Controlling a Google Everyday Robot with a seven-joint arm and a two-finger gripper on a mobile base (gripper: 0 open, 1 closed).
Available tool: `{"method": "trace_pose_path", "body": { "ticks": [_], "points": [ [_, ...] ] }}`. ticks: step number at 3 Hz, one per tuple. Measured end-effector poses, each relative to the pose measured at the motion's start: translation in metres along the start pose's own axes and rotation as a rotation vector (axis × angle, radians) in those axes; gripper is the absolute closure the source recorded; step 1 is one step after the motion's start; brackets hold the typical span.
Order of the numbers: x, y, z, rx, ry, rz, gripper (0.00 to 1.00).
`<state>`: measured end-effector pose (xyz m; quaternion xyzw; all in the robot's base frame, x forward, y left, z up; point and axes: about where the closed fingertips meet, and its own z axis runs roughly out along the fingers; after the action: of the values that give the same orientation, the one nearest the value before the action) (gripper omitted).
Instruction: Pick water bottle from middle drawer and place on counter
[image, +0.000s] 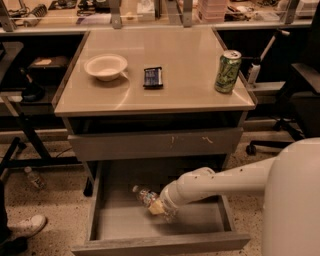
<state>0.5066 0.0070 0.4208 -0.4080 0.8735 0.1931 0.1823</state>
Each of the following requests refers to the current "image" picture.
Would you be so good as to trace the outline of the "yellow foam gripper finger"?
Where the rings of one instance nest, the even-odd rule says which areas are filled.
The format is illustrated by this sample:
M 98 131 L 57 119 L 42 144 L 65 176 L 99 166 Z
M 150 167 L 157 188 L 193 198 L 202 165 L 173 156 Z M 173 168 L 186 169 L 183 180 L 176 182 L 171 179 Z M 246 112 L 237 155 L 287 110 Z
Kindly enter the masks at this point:
M 151 203 L 149 206 L 148 210 L 153 214 L 153 215 L 160 215 L 165 213 L 165 209 L 163 207 L 163 203 L 160 199 L 155 200 L 154 202 Z

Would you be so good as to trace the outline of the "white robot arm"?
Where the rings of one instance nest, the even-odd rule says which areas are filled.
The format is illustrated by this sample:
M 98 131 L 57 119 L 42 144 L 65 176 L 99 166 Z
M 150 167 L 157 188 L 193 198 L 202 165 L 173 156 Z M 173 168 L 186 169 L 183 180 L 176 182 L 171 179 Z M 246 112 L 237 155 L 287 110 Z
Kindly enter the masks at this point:
M 202 167 L 181 175 L 151 203 L 174 213 L 213 195 L 264 194 L 262 256 L 320 256 L 320 139 L 290 144 L 277 156 L 216 173 Z

